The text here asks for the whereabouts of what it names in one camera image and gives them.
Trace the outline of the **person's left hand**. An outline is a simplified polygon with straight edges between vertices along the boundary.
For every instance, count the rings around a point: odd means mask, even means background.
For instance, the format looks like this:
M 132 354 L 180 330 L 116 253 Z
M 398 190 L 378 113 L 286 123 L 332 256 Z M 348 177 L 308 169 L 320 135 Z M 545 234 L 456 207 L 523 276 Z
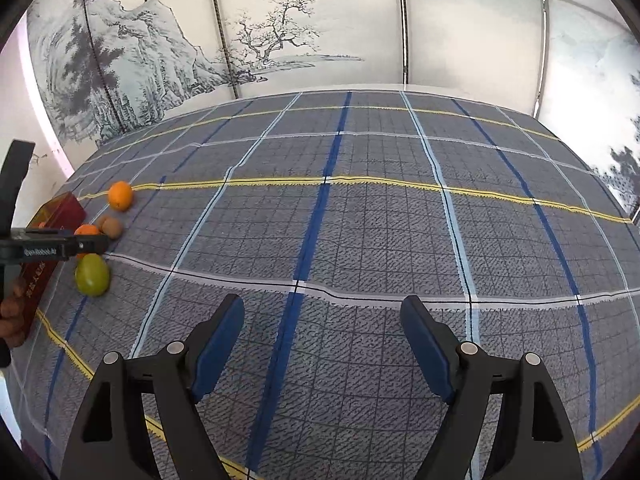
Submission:
M 24 344 L 27 336 L 25 290 L 25 282 L 17 278 L 1 303 L 0 336 L 10 349 Z

